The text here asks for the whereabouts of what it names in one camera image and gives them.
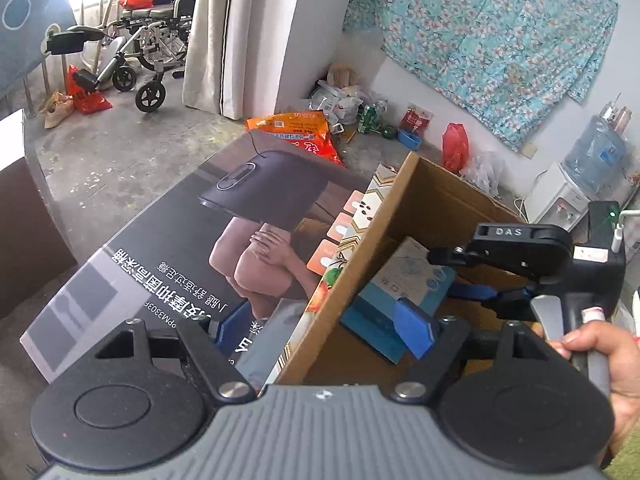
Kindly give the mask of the orange snack bag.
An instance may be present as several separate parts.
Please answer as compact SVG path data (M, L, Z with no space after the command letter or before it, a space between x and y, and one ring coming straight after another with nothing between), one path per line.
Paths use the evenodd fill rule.
M302 150L343 166L341 157L331 141L329 123L318 110L254 117L247 119L245 125L247 130L260 130L272 134Z

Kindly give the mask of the red carton on floor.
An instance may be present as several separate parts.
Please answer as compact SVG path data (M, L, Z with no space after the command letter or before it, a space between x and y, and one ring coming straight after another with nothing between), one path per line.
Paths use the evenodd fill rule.
M434 114L429 110L410 103L401 118L399 129L423 138L433 118Z

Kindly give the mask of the blue water jug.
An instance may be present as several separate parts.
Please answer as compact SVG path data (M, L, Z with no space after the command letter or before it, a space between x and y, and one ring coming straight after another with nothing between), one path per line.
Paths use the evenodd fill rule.
M626 154L625 141L611 124L601 116L592 116L561 166L585 193L597 195Z

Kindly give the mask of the white water dispenser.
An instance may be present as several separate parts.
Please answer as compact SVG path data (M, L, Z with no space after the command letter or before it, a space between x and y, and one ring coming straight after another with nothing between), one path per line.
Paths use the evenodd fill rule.
M529 223L554 224L567 232L587 213L589 198L570 178L559 162L552 164L525 197Z

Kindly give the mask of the brown cardboard box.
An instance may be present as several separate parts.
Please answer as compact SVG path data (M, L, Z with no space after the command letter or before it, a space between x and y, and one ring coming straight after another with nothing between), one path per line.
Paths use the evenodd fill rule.
M395 302L429 314L456 314L480 328L495 313L447 297L453 282L520 287L513 274L477 266L432 266L429 250L465 245L480 223L525 222L434 162L409 154L399 171L378 168L352 224L266 382L380 385L399 379L413 358L394 330Z

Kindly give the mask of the wheelchair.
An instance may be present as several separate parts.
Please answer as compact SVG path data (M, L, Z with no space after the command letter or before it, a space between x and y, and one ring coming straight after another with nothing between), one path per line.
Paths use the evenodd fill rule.
M134 104L149 114L165 102L164 76L184 76L195 0L110 0L100 6L101 23L51 26L43 53L81 54L94 45L94 58L83 68L66 70L66 84L76 110L92 114L111 104L101 93L110 84L120 93L136 92Z

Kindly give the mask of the red plastic bag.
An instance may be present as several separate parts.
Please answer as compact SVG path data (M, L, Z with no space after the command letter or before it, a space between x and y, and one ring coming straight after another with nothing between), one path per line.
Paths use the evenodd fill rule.
M450 122L442 134L442 166L453 174L460 174L469 154L469 138L464 125Z

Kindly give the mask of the floral teal wall cloth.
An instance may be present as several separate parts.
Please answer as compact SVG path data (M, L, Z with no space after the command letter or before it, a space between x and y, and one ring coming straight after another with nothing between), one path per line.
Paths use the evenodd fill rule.
M464 108L514 152L568 96L582 103L617 21L615 0L349 0L346 32Z

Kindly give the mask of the white plastic bag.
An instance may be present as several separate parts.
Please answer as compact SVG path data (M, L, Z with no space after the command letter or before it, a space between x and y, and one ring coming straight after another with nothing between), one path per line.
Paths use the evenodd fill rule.
M494 152L473 156L461 170L461 177L492 198L499 195L504 161Z

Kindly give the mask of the massager product box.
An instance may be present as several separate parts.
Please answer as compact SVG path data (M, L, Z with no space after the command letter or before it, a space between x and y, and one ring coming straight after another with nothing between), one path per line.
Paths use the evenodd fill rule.
M267 385L322 274L360 174L253 130L105 243L21 336L47 380L119 323L227 322L229 361Z

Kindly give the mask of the teal mask box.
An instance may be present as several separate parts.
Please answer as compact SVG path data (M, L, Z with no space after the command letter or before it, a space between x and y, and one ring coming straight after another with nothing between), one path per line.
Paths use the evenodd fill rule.
M342 325L390 362L398 363L410 353L394 327L396 301L407 298L435 317L454 282L454 270L433 266L427 256L425 247L405 238L341 317Z

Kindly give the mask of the grey window curtain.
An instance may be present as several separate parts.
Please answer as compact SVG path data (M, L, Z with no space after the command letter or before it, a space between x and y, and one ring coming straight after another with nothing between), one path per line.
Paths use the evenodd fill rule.
M298 0L195 0L182 102L229 119L276 108Z

